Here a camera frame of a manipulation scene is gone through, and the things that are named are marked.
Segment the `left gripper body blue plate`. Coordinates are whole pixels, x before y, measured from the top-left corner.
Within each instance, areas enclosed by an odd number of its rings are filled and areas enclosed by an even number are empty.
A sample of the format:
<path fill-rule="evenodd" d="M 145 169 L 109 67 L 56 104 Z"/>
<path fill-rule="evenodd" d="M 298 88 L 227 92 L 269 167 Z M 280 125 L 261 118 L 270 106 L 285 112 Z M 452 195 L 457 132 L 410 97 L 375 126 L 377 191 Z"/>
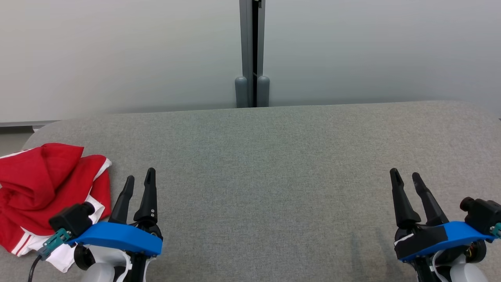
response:
<path fill-rule="evenodd" d="M 94 245 L 133 253 L 143 252 L 146 256 L 152 257 L 161 255 L 163 241 L 134 226 L 98 222 L 78 238 L 69 240 L 68 244 Z"/>

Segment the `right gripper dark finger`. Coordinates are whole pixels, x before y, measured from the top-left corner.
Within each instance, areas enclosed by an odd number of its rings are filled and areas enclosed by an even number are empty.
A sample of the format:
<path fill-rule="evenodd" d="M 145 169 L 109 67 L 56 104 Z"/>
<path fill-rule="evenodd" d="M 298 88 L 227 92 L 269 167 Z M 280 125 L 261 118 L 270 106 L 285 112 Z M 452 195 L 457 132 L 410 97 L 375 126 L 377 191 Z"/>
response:
<path fill-rule="evenodd" d="M 442 224 L 449 223 L 449 219 L 441 209 L 436 198 L 427 188 L 420 174 L 414 172 L 412 174 L 412 180 L 414 183 L 415 191 L 424 206 L 424 211 L 427 219 L 426 226 L 440 226 Z"/>
<path fill-rule="evenodd" d="M 390 178 L 396 225 L 400 229 L 412 229 L 421 222 L 421 218 L 413 210 L 408 200 L 404 190 L 404 182 L 397 168 L 390 170 Z"/>

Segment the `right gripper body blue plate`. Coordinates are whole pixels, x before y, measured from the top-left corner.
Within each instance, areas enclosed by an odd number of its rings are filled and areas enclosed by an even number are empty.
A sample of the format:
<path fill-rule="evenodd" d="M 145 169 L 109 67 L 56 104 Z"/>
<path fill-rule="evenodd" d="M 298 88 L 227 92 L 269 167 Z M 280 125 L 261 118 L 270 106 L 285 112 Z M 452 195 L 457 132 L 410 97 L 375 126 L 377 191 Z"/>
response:
<path fill-rule="evenodd" d="M 394 242 L 394 250 L 397 259 L 406 262 L 416 257 L 467 245 L 478 240 L 494 240 L 495 238 L 493 235 L 478 232 L 465 222 L 452 221 L 404 236 Z"/>

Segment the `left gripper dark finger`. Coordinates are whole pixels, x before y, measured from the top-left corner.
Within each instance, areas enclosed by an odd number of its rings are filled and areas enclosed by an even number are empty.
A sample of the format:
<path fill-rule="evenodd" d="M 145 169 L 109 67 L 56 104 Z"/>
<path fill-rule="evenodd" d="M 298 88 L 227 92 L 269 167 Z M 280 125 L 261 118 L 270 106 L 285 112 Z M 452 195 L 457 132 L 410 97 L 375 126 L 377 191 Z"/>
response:
<path fill-rule="evenodd" d="M 156 170 L 149 168 L 144 180 L 144 191 L 140 207 L 133 220 L 138 228 L 150 228 L 158 222 Z"/>
<path fill-rule="evenodd" d="M 134 184 L 134 176 L 129 175 L 126 179 L 122 191 L 120 192 L 116 200 L 111 215 L 109 216 L 109 222 L 116 224 L 127 224 L 129 203 L 130 199 L 133 196 Z"/>

